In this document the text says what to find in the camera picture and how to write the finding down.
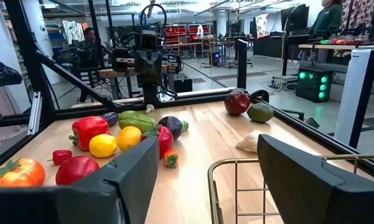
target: computer tower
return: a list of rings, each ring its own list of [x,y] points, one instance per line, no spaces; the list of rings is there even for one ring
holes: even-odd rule
[[[211,66],[218,66],[220,65],[220,52],[217,52],[217,51],[214,51],[214,52],[211,52],[210,53],[210,57],[209,57],[209,64]]]
[[[333,71],[317,68],[300,69],[297,79],[296,96],[314,103],[329,100]]]

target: red bell pepper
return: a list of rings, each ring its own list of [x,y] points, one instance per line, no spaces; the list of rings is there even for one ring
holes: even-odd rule
[[[172,132],[169,128],[158,124],[156,127],[152,126],[151,129],[148,129],[143,135],[141,135],[141,140],[153,135],[159,136],[159,158],[162,159],[164,153],[173,148],[174,140]]]
[[[237,89],[227,95],[224,100],[224,105],[231,116],[239,116],[248,111],[250,99],[243,90]]]
[[[55,175],[57,185],[70,185],[100,169],[97,161],[88,156],[75,156],[65,161]]]
[[[72,158],[72,151],[71,150],[55,150],[52,152],[52,159],[49,161],[53,161],[56,166],[63,164],[68,159]]]
[[[83,151],[88,151],[90,140],[99,134],[111,134],[108,122],[99,116],[79,119],[72,125],[74,136],[69,136],[73,144]]]

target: tomato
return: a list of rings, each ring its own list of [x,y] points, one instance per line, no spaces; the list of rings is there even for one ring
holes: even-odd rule
[[[98,170],[100,165],[88,156],[75,156],[65,161],[55,175],[57,185],[69,185]]]
[[[45,170],[33,159],[11,159],[0,166],[0,187],[39,187],[44,184]]]

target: table leg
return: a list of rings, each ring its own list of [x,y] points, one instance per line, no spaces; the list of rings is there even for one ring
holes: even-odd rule
[[[126,81],[127,81],[127,89],[129,92],[129,98],[133,97],[133,90],[131,89],[131,79],[130,76],[126,76]]]
[[[111,91],[112,91],[112,100],[119,99],[119,83],[118,78],[110,78]]]

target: avocado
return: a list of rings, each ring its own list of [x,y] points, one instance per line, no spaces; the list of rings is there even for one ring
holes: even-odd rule
[[[248,116],[254,122],[265,123],[274,116],[274,111],[264,103],[257,103],[248,109]]]

